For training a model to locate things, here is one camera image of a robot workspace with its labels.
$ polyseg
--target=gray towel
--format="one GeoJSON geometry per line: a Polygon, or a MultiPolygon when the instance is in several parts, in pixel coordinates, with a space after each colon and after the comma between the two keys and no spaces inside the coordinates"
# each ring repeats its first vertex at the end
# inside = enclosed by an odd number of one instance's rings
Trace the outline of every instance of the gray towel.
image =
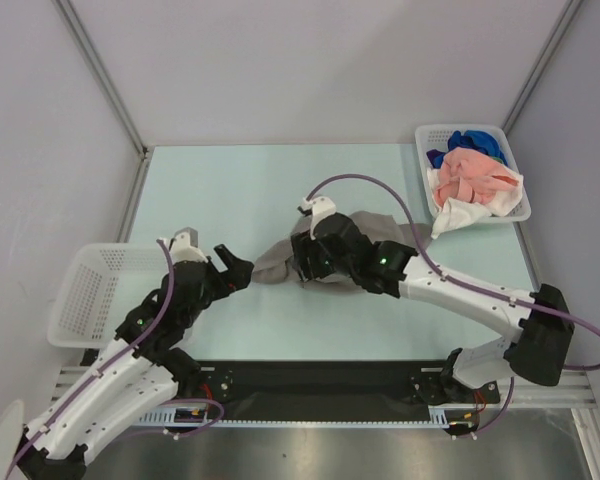
{"type": "MultiPolygon", "coordinates": [[[[408,224],[398,225],[391,215],[370,212],[355,212],[349,218],[371,242],[393,240],[415,248],[413,233],[408,224]]],[[[289,237],[279,241],[256,260],[251,280],[256,283],[274,285],[283,282],[298,282],[303,288],[313,288],[330,293],[356,293],[362,291],[349,277],[333,274],[316,282],[302,283],[291,266],[293,249],[291,235],[309,230],[311,217],[300,217],[289,237]]],[[[425,248],[431,243],[431,226],[417,223],[416,228],[424,241],[425,248]]]]}

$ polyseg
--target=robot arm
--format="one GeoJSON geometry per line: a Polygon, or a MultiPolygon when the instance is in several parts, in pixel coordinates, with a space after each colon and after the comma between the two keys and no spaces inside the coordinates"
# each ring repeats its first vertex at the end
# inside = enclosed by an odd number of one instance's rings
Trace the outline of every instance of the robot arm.
{"type": "Polygon", "coordinates": [[[333,273],[348,275],[367,292],[431,303],[475,320],[502,336],[478,348],[458,349],[450,354],[441,376],[450,399],[455,393],[475,390],[514,374],[539,385],[558,384],[573,325],[513,302],[525,299],[567,311],[558,289],[549,285],[534,293],[510,289],[441,265],[440,276],[411,247],[392,241],[372,244],[349,217],[337,213],[327,197],[305,201],[299,210],[312,216],[310,230],[291,238],[294,268],[303,281],[333,273]],[[447,275],[503,293],[512,301],[467,290],[447,281],[447,275]]]}
{"type": "Polygon", "coordinates": [[[172,347],[213,301],[249,285],[253,264],[219,245],[215,251],[227,267],[219,272],[197,247],[196,237],[186,229],[169,242],[173,290],[162,319],[157,317],[166,301],[168,275],[127,314],[91,368],[25,427],[18,448],[24,453],[16,459],[28,478],[79,479],[86,465],[144,413],[174,397],[200,393],[200,366],[172,347]],[[135,348],[129,348],[134,342],[135,348]]]}

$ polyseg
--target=white plastic basket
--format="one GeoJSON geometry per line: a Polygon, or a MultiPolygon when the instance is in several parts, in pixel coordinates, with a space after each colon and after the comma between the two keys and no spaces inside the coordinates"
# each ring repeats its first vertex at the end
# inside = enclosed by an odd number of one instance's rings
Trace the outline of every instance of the white plastic basket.
{"type": "MultiPolygon", "coordinates": [[[[53,306],[52,345],[102,348],[127,313],[160,287],[167,262],[158,245],[95,243],[73,259],[53,306]]],[[[191,329],[185,334],[185,340],[191,329]]]]}
{"type": "MultiPolygon", "coordinates": [[[[429,187],[429,181],[427,179],[427,169],[431,168],[431,163],[427,158],[427,152],[429,150],[440,150],[446,152],[448,150],[447,140],[456,130],[460,130],[462,133],[465,130],[481,130],[492,135],[500,144],[500,150],[504,153],[507,159],[509,168],[515,172],[520,173],[518,165],[516,164],[515,158],[513,158],[513,152],[509,147],[507,137],[501,128],[494,127],[492,125],[475,125],[469,123],[459,124],[438,124],[438,125],[423,125],[416,129],[416,147],[418,149],[418,158],[420,160],[420,172],[422,174],[422,182],[424,183],[424,191],[427,197],[427,205],[431,215],[435,218],[438,215],[435,200],[433,199],[433,192],[429,187]]],[[[527,198],[527,192],[523,187],[522,200],[520,203],[507,215],[506,217],[497,217],[492,215],[490,217],[482,218],[478,220],[478,223],[508,223],[508,222],[522,222],[527,220],[531,216],[531,205],[529,205],[529,199],[527,198]]]]}

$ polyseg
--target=blue cloth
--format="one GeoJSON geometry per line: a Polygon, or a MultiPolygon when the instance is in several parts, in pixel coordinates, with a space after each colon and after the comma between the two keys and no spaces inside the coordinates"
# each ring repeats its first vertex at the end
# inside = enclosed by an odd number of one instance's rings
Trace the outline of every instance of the blue cloth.
{"type": "MultiPolygon", "coordinates": [[[[487,132],[481,132],[480,130],[467,130],[464,135],[459,130],[453,132],[449,140],[447,140],[447,147],[449,151],[456,147],[470,148],[477,150],[480,153],[484,153],[490,157],[496,157],[502,160],[502,164],[508,167],[507,159],[504,158],[504,153],[500,150],[498,141],[489,135],[487,132]]],[[[446,154],[438,150],[429,150],[427,157],[433,165],[433,168],[440,168],[444,161],[446,154]]]]}

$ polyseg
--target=white wall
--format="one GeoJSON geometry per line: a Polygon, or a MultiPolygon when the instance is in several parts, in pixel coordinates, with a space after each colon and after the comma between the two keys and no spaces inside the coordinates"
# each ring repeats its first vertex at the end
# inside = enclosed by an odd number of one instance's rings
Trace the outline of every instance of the white wall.
{"type": "Polygon", "coordinates": [[[74,0],[148,144],[502,124],[565,0],[74,0]]]}
{"type": "MultiPolygon", "coordinates": [[[[542,276],[600,326],[600,0],[587,2],[510,136],[542,276]]],[[[573,359],[600,361],[577,330],[573,359]]],[[[591,375],[600,405],[600,372],[591,375]]]]}
{"type": "Polygon", "coordinates": [[[48,405],[47,312],[73,254],[115,239],[134,150],[49,0],[0,0],[0,413],[48,405]]]}

